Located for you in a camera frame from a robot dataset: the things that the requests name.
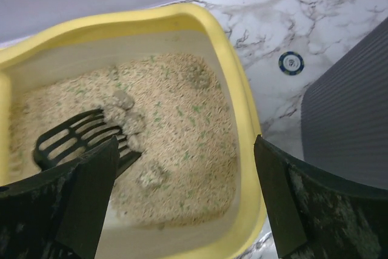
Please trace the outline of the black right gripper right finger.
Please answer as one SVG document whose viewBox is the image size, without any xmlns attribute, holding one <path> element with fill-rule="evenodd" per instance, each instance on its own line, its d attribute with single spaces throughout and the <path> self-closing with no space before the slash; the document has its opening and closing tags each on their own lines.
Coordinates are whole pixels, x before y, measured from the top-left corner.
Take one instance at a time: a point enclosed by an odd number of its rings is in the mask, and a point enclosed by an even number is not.
<svg viewBox="0 0 388 259">
<path fill-rule="evenodd" d="M 286 159 L 261 135 L 256 137 L 254 156 L 277 254 L 289 258 L 307 243 L 307 236 L 295 204 Z"/>
</svg>

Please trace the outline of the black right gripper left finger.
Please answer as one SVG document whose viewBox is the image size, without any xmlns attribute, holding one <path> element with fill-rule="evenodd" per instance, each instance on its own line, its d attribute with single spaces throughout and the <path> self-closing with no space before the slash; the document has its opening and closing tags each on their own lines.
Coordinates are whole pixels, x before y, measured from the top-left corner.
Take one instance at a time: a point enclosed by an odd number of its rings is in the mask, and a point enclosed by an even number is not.
<svg viewBox="0 0 388 259">
<path fill-rule="evenodd" d="M 85 154 L 56 232 L 59 258 L 94 258 L 118 169 L 115 137 Z"/>
</svg>

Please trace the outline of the black slotted litter scoop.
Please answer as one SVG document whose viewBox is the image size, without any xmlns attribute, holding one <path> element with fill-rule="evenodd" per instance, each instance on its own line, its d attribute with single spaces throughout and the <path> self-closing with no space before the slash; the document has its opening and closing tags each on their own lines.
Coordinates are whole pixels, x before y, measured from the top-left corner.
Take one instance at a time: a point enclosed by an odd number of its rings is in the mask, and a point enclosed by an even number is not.
<svg viewBox="0 0 388 259">
<path fill-rule="evenodd" d="M 44 132 L 36 140 L 32 157 L 35 164 L 45 171 L 67 158 L 72 160 L 113 137 L 118 141 L 119 161 L 116 175 L 120 176 L 142 153 L 129 148 L 127 135 L 121 126 L 105 122 L 102 109 L 79 113 Z"/>
</svg>

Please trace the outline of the yellow plastic litter box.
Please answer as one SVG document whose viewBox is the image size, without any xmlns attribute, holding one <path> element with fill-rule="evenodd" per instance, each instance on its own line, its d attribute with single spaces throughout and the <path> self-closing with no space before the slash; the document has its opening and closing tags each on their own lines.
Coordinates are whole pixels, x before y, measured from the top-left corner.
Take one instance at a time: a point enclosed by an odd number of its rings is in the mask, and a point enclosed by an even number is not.
<svg viewBox="0 0 388 259">
<path fill-rule="evenodd" d="M 202 56 L 234 111 L 240 151 L 236 199 L 220 219 L 193 227 L 135 229 L 107 212 L 97 258 L 234 258 L 258 236 L 266 207 L 253 145 L 261 129 L 244 69 L 219 22 L 195 4 L 108 13 L 63 22 L 1 47 L 1 100 L 88 70 L 134 58 Z"/>
</svg>

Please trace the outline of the grey litter clump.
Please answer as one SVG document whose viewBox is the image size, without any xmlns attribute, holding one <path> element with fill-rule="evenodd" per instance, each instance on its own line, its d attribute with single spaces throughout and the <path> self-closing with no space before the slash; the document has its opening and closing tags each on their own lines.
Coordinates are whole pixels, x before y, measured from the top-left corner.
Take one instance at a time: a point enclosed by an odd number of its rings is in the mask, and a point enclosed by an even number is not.
<svg viewBox="0 0 388 259">
<path fill-rule="evenodd" d="M 116 90 L 103 105 L 104 121 L 110 126 L 119 126 L 126 136 L 127 145 L 132 151 L 146 149 L 146 118 L 135 108 L 135 100 L 123 90 Z"/>
</svg>

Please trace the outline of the beige cat litter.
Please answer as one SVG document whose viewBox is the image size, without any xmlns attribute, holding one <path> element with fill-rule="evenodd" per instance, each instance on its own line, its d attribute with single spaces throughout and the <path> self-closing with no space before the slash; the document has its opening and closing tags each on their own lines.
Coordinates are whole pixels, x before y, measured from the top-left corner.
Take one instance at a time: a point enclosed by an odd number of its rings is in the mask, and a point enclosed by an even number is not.
<svg viewBox="0 0 388 259">
<path fill-rule="evenodd" d="M 132 226 L 179 226 L 223 216 L 236 191 L 233 116 L 203 58 L 165 54 L 64 79 L 17 97 L 10 124 L 10 179 L 38 173 L 38 136 L 72 116 L 102 109 L 116 90 L 145 115 L 145 151 L 113 186 L 116 216 Z"/>
</svg>

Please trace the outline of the grey ribbed trash can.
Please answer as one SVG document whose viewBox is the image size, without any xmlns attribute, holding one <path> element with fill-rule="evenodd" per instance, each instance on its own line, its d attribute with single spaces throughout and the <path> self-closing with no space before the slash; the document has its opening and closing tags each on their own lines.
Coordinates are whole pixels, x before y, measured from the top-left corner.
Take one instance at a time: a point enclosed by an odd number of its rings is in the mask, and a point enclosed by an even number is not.
<svg viewBox="0 0 388 259">
<path fill-rule="evenodd" d="M 387 21 L 306 90 L 304 161 L 350 181 L 387 189 Z"/>
</svg>

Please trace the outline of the blue round marker chip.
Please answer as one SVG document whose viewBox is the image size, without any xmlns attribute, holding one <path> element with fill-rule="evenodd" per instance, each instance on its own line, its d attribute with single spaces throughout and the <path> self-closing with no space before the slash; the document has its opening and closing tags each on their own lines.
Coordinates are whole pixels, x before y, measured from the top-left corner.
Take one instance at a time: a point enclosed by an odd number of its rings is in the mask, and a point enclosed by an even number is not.
<svg viewBox="0 0 388 259">
<path fill-rule="evenodd" d="M 304 60 L 299 53 L 288 51 L 279 57 L 278 66 L 284 74 L 295 76 L 304 70 Z"/>
</svg>

